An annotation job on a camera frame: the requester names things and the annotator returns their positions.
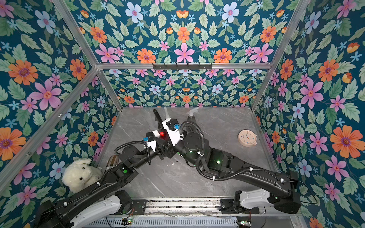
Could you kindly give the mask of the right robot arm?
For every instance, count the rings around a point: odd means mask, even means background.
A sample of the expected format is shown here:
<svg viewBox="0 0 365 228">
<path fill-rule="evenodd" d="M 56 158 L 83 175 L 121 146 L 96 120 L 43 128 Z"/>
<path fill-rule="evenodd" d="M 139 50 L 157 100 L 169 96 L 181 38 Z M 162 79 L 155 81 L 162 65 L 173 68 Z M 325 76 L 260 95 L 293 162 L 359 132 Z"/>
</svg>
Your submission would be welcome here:
<svg viewBox="0 0 365 228">
<path fill-rule="evenodd" d="M 258 207 L 273 207 L 287 214 L 298 213 L 302 204 L 296 192 L 298 176 L 293 172 L 269 171 L 212 148 L 194 122 L 179 124 L 169 118 L 159 122 L 158 131 L 166 142 L 162 151 L 169 157 L 179 154 L 203 178 L 215 182 L 238 180 L 257 187 L 248 192 L 236 191 L 232 211 L 244 213 Z"/>
</svg>

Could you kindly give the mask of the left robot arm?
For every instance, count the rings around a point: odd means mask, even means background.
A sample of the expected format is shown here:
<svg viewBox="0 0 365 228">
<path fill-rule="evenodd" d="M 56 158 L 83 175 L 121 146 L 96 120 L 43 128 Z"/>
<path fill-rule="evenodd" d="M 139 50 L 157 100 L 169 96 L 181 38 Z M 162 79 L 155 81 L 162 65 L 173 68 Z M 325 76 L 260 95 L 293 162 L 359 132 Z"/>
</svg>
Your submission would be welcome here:
<svg viewBox="0 0 365 228">
<path fill-rule="evenodd" d="M 128 213 L 133 209 L 129 194 L 122 188 L 137 175 L 136 169 L 155 157 L 164 159 L 175 154 L 171 142 L 132 141 L 115 149 L 120 162 L 104 172 L 101 179 L 57 203 L 41 205 L 35 219 L 36 228 L 82 228 L 110 214 Z"/>
</svg>

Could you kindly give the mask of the red can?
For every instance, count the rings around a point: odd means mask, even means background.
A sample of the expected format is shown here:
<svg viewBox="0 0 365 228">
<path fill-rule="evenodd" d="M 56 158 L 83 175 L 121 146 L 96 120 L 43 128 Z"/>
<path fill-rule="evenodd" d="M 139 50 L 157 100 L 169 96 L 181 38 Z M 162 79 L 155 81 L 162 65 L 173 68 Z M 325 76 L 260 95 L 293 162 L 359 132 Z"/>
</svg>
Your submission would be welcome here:
<svg viewBox="0 0 365 228">
<path fill-rule="evenodd" d="M 167 139 L 167 133 L 165 131 L 161 131 L 159 133 L 160 139 L 166 140 Z"/>
</svg>

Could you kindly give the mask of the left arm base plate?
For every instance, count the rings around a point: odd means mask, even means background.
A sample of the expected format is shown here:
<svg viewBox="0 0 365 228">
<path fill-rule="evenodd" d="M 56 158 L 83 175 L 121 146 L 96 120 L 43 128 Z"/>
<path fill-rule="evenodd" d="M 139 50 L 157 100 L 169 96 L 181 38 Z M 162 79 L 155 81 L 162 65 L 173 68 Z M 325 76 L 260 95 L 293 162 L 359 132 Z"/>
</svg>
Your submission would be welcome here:
<svg viewBox="0 0 365 228">
<path fill-rule="evenodd" d="M 130 202 L 122 204 L 119 213 L 127 216 L 144 215 L 146 205 L 146 199 L 133 199 Z"/>
</svg>

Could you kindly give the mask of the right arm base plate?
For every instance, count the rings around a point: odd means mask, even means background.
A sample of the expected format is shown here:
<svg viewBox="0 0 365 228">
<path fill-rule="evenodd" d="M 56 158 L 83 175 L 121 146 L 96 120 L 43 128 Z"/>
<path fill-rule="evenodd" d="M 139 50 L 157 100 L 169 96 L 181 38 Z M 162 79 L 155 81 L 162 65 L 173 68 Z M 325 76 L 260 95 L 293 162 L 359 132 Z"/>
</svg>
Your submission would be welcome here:
<svg viewBox="0 0 365 228">
<path fill-rule="evenodd" d="M 236 191 L 233 199 L 220 199 L 220 212 L 222 214 L 259 214 L 259 208 L 247 209 L 240 204 L 242 191 Z"/>
</svg>

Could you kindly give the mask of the smoky spray bottle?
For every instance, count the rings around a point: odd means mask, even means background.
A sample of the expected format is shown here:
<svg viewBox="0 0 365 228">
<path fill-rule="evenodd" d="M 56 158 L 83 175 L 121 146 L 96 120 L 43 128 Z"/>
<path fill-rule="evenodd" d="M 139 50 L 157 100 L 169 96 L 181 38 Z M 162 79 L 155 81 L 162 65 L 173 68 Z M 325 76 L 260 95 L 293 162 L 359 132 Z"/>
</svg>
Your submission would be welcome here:
<svg viewBox="0 0 365 228">
<path fill-rule="evenodd" d="M 195 116 L 188 116 L 187 121 L 197 124 Z"/>
</svg>

